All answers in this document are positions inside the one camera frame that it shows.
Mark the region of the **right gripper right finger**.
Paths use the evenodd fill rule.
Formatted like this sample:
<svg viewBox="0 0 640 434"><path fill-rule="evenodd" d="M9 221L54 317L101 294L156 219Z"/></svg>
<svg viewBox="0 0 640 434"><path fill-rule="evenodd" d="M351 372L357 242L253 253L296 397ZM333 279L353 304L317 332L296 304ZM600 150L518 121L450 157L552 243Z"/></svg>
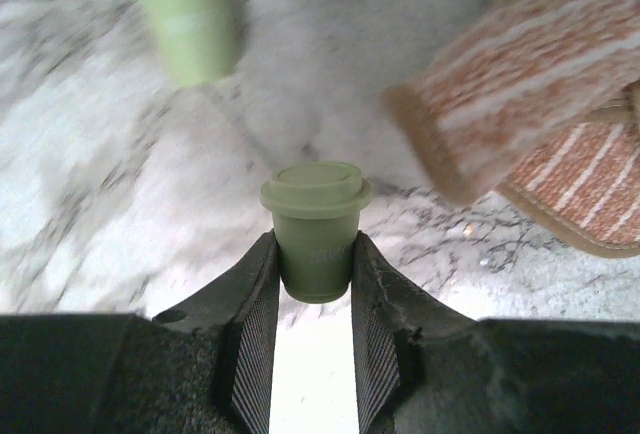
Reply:
<svg viewBox="0 0 640 434"><path fill-rule="evenodd" d="M351 290L363 433L635 433L639 327L484 319L442 304L372 240Z"/></svg>

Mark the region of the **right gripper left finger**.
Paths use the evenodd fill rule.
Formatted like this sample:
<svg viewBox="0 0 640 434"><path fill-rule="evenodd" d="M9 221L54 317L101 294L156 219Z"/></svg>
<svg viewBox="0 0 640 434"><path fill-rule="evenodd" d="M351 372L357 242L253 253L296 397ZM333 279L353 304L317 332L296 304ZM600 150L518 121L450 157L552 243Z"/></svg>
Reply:
<svg viewBox="0 0 640 434"><path fill-rule="evenodd" d="M5 433L265 433L280 281L262 235L227 272L152 319L5 315Z"/></svg>

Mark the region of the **pink striped cloth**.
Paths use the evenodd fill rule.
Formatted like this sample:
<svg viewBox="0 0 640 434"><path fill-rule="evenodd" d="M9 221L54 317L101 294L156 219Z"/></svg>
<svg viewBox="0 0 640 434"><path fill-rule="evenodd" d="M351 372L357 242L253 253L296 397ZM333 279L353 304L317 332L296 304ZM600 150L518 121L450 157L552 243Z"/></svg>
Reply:
<svg viewBox="0 0 640 434"><path fill-rule="evenodd" d="M639 253L639 0L494 0L384 95L436 191L497 192L560 240Z"/></svg>

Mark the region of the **green capsule cluster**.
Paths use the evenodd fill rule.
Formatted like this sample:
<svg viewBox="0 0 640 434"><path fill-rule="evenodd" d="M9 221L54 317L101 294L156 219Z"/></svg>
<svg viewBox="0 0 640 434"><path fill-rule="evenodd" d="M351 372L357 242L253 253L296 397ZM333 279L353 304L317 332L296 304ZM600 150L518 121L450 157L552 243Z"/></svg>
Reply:
<svg viewBox="0 0 640 434"><path fill-rule="evenodd" d="M345 294L360 213L371 199L361 170L344 162L298 164L263 184L260 202L271 212L280 276L292 298L324 304Z"/></svg>

